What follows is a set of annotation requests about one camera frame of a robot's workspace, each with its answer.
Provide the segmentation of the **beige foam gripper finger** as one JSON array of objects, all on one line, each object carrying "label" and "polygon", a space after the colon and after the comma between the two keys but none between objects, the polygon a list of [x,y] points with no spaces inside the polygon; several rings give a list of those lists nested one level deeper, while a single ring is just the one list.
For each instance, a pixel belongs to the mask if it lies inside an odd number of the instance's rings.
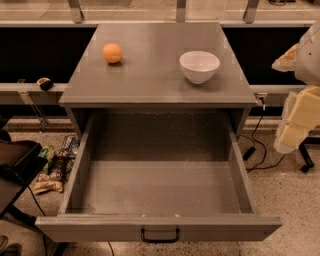
[{"label": "beige foam gripper finger", "polygon": [[272,68],[280,72],[293,71],[296,64],[297,47],[297,44],[293,45],[283,55],[276,59],[272,64]]}]

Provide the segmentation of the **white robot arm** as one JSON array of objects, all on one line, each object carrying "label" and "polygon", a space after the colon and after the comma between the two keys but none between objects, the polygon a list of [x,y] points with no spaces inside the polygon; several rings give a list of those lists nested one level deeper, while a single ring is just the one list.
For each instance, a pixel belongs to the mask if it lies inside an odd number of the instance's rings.
[{"label": "white robot arm", "polygon": [[320,125],[320,20],[276,59],[272,68],[280,72],[293,71],[295,78],[306,84],[300,92],[289,93],[276,131],[274,149],[288,154]]}]

